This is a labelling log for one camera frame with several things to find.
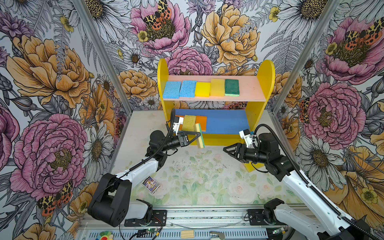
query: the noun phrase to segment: shelf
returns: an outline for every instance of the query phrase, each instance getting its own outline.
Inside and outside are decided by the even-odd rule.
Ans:
[[[165,101],[245,101],[245,102],[265,102],[265,96],[260,83],[256,76],[191,76],[191,75],[169,75],[168,81],[183,81],[193,80],[198,82],[211,82],[212,78],[221,79],[238,79],[239,80],[239,97],[215,97],[210,96],[208,98],[178,98],[170,99],[164,98]]]
[[[245,110],[176,109],[176,115],[207,116],[207,131],[203,134],[239,134],[249,129]]]

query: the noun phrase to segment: printed pink rose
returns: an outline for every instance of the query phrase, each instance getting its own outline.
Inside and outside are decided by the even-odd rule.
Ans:
[[[26,127],[15,143],[18,168],[11,175],[11,189],[38,200],[60,192],[69,181],[77,187],[85,175],[81,165],[87,140],[82,125],[65,114]]]
[[[372,45],[359,41],[353,50],[347,50],[345,33],[348,31],[362,32],[374,22],[365,23],[357,18],[346,18],[328,38],[328,47],[322,70],[327,76],[332,76],[338,81],[348,81],[353,85],[361,84],[375,76],[384,68],[384,36]]]
[[[147,51],[154,55],[174,51],[188,42],[191,27],[189,18],[184,18],[177,4],[173,6],[170,1],[167,2],[172,16],[170,20],[166,20],[166,23],[162,23],[159,30],[153,30],[143,20],[146,16],[155,14],[157,3],[154,7],[149,5],[147,8],[140,6],[140,8],[131,9],[131,25],[133,26],[131,31],[138,36]]]
[[[212,75],[212,64],[208,56],[193,48],[176,49],[171,57],[166,57],[170,75]]]
[[[309,123],[304,124],[308,137],[328,142],[331,149],[342,149],[352,143],[363,130],[365,112],[356,88],[347,83],[322,83],[310,97],[307,108]]]
[[[19,131],[16,118],[6,108],[0,106],[0,170],[5,167],[11,156],[12,142]]]

